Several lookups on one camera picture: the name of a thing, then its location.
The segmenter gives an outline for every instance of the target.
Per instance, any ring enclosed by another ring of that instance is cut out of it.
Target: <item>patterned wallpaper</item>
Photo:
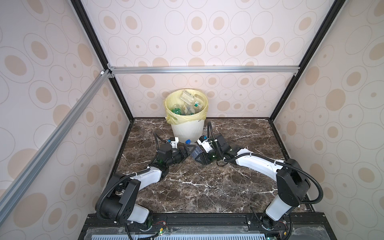
[[[384,234],[383,63],[384,1],[350,1],[275,122],[339,240]]]
[[[113,66],[298,65],[333,0],[82,0]]]
[[[134,117],[164,117],[164,99],[180,88],[202,91],[208,117],[269,117],[293,73],[117,74]]]
[[[0,196],[101,66],[65,0],[0,7]]]
[[[0,240],[77,240],[127,128],[107,81],[1,226]]]

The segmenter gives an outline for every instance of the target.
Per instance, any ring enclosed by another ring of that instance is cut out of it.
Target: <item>marble tabletop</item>
[[[283,154],[272,129],[264,119],[207,119],[230,144],[248,148],[273,159]],[[136,119],[118,171],[136,172],[146,168],[153,159],[156,146],[155,131],[162,138],[173,136],[165,119]],[[271,178],[247,167],[215,162],[203,166],[188,157],[181,164],[170,167],[162,181],[142,189],[136,203],[155,213],[244,213],[263,212],[277,195],[277,185]],[[305,206],[295,212],[307,212]]]

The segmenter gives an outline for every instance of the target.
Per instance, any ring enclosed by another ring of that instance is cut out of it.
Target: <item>white trash bin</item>
[[[174,104],[182,105],[184,101],[180,99],[183,89],[177,90],[167,96],[164,101],[166,108],[166,120],[171,124],[175,137],[179,138],[179,142],[185,143],[186,140],[196,142],[203,133],[204,120],[207,118],[208,99],[200,91],[195,89],[186,89],[189,93],[195,95],[203,103],[203,110],[199,113],[189,116],[178,115],[172,112]]]

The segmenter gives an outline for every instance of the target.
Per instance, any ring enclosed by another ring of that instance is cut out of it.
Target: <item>brown marble surface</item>
[[[207,119],[230,144],[246,147],[273,159],[283,154],[264,119]],[[155,131],[163,139],[173,136],[164,119],[136,119],[125,146],[119,172],[130,173],[146,168],[153,159],[156,146]],[[203,166],[188,157],[170,167],[166,178],[142,189],[136,203],[155,213],[222,213],[263,212],[277,194],[276,182],[247,167],[215,162]],[[305,206],[296,212],[306,212]]]

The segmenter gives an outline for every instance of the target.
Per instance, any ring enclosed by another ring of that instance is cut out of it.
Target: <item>yellow trash bag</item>
[[[183,106],[185,104],[185,102],[180,99],[183,90],[188,91],[190,94],[195,95],[195,97],[200,99],[203,104],[203,110],[201,112],[189,116],[178,115],[172,112],[173,105],[179,104]],[[164,105],[167,113],[166,120],[169,124],[177,125],[194,120],[205,120],[207,118],[208,99],[202,92],[195,89],[181,89],[169,94],[164,100]]]

